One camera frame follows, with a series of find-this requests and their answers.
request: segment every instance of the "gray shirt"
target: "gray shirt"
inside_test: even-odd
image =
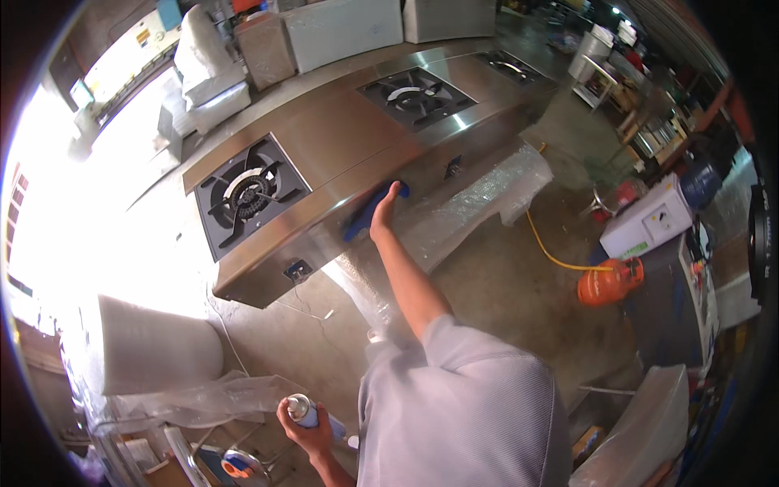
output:
[[[358,485],[566,485],[568,420],[546,364],[453,316],[430,323],[421,344],[372,345]]]

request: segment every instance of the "orange gas cylinder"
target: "orange gas cylinder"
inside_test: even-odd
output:
[[[579,301],[584,305],[600,306],[620,301],[643,283],[643,265],[638,257],[624,262],[609,259],[600,266],[612,270],[588,270],[579,279]]]

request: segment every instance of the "burner ring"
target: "burner ring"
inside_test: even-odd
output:
[[[246,220],[268,206],[269,200],[259,194],[270,195],[270,192],[270,182],[263,176],[248,176],[233,188],[227,203],[239,218]]]

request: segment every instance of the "stainless steel stove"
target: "stainless steel stove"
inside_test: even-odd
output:
[[[214,295],[269,305],[350,248],[347,229],[378,188],[406,182],[405,211],[458,175],[487,171],[483,161],[533,125],[556,91],[483,40],[301,88],[184,173],[218,260]]]

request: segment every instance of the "hand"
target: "hand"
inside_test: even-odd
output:
[[[389,187],[387,196],[379,201],[376,205],[376,209],[373,212],[373,219],[371,220],[371,240],[374,242],[377,238],[387,232],[392,232],[392,216],[395,210],[395,199],[398,193],[400,193],[400,181],[395,181]]]
[[[330,417],[322,403],[316,405],[316,417],[319,420],[319,426],[315,428],[303,428],[292,421],[287,413],[289,400],[285,397],[279,403],[276,410],[276,416],[279,418],[284,431],[287,432],[287,438],[301,446],[308,458],[321,457],[330,452],[330,445],[333,444],[333,427],[330,426]]]

